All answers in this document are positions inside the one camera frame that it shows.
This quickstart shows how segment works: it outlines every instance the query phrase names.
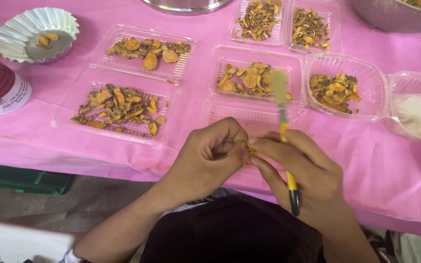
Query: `person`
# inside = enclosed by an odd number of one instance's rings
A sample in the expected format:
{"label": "person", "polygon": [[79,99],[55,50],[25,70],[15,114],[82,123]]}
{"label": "person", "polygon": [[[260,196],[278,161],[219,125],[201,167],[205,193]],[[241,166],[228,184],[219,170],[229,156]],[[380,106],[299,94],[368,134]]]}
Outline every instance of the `person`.
{"label": "person", "polygon": [[[272,131],[248,144],[281,164],[299,183],[298,219],[322,234],[318,262],[379,262],[343,198],[342,168],[301,131],[287,130],[286,137],[289,144]],[[247,141],[247,132],[231,117],[192,131],[166,175],[88,232],[64,262],[69,257],[91,263],[128,262],[147,237],[142,263],[287,262],[296,238],[254,206],[228,200],[191,209],[185,205],[212,194],[243,166]],[[279,205],[290,212],[289,192],[278,171],[265,159],[249,160]],[[162,217],[177,207],[182,211]]]}

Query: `paintbrush bristles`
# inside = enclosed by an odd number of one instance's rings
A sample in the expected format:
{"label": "paintbrush bristles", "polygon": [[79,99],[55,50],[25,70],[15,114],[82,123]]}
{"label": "paintbrush bristles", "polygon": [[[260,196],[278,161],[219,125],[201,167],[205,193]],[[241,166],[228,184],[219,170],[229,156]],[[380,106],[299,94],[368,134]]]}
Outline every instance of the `paintbrush bristles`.
{"label": "paintbrush bristles", "polygon": [[269,80],[277,104],[285,105],[285,94],[287,93],[287,91],[285,91],[285,87],[287,86],[287,76],[285,76],[285,73],[282,70],[274,70],[271,74],[269,74]]}

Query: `forearm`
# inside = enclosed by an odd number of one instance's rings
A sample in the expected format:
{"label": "forearm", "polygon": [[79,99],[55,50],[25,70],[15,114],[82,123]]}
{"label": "forearm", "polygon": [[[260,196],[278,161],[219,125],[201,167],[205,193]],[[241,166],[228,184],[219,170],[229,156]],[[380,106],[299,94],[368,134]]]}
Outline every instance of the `forearm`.
{"label": "forearm", "polygon": [[351,222],[333,229],[337,232],[323,235],[324,259],[327,263],[379,262],[358,223]]}
{"label": "forearm", "polygon": [[136,201],[87,233],[74,254],[92,263],[116,263],[131,259],[167,210],[162,197],[149,190]]}

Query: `concrete floor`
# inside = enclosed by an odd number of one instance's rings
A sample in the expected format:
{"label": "concrete floor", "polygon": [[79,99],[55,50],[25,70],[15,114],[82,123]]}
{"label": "concrete floor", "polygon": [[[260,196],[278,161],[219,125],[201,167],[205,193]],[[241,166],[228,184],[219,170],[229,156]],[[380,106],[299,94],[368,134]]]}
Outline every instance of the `concrete floor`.
{"label": "concrete floor", "polygon": [[37,227],[64,232],[88,231],[146,192],[153,182],[131,182],[93,176],[76,176],[65,195],[18,193],[0,188],[0,219],[68,212],[65,219]]}

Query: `stainless steel bowl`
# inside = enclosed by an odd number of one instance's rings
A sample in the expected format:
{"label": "stainless steel bowl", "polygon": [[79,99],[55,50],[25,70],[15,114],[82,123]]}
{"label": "stainless steel bowl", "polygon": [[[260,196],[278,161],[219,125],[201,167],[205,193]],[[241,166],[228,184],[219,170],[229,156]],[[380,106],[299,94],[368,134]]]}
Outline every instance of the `stainless steel bowl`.
{"label": "stainless steel bowl", "polygon": [[224,7],[231,0],[142,0],[151,8],[172,15],[202,15]]}
{"label": "stainless steel bowl", "polygon": [[351,0],[371,25],[389,32],[421,33],[421,9],[401,0]]}
{"label": "stainless steel bowl", "polygon": [[[0,28],[0,53],[11,61],[50,63],[67,55],[76,40],[79,24],[63,9],[37,8],[16,15]],[[59,35],[50,49],[35,45],[40,35]]]}

